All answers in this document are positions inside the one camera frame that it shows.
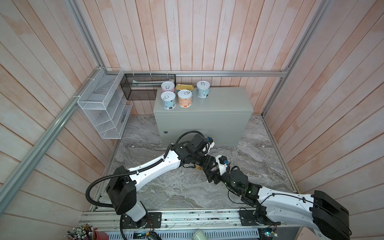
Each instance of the pull-tab lid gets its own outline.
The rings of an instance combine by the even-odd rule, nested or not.
[[[200,89],[207,89],[211,86],[211,84],[209,84],[209,82],[207,82],[207,81],[200,81],[196,85]]]
[[[163,92],[160,95],[160,98],[164,101],[172,101],[176,97],[176,94],[174,92]]]
[[[175,88],[175,84],[173,82],[163,82],[161,84],[161,88],[165,89],[165,90],[170,90],[170,89]]]
[[[177,93],[177,95],[179,96],[179,98],[188,99],[192,97],[192,92],[185,89],[185,90],[180,90]]]

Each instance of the black mesh basket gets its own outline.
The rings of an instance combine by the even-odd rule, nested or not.
[[[127,73],[124,74],[120,85],[127,100],[155,100],[157,88],[167,81],[176,85],[176,75]]]

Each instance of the orange can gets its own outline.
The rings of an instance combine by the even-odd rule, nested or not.
[[[177,93],[177,98],[179,100],[179,106],[182,108],[187,108],[192,104],[192,92],[189,90],[180,90]]]

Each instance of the ventilation grille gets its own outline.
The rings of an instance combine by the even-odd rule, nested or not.
[[[156,233],[165,240],[178,240],[178,239],[191,239],[192,235],[197,230],[157,230]],[[146,233],[146,231],[129,231],[125,232],[127,239],[133,239],[133,233]],[[246,229],[207,229],[203,230],[208,239],[246,239],[246,238],[259,238],[259,232],[256,228],[246,228]],[[111,240],[121,240],[120,232],[106,232],[109,239]]]

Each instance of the wooden wall panel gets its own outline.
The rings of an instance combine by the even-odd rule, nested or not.
[[[105,65],[137,71],[285,69],[321,3],[321,0],[76,1]],[[341,22],[356,1],[343,10]],[[263,112],[279,80],[184,77],[176,82],[196,85],[201,79],[212,87],[244,87],[255,113]],[[134,104],[131,114],[152,114],[150,102],[134,101]]]
[[[352,238],[384,235],[383,13],[335,1],[266,115],[300,190],[345,206]]]
[[[0,1],[0,29],[2,185],[97,64],[63,1]],[[77,111],[0,217],[4,236],[56,239],[76,226],[111,149]]]

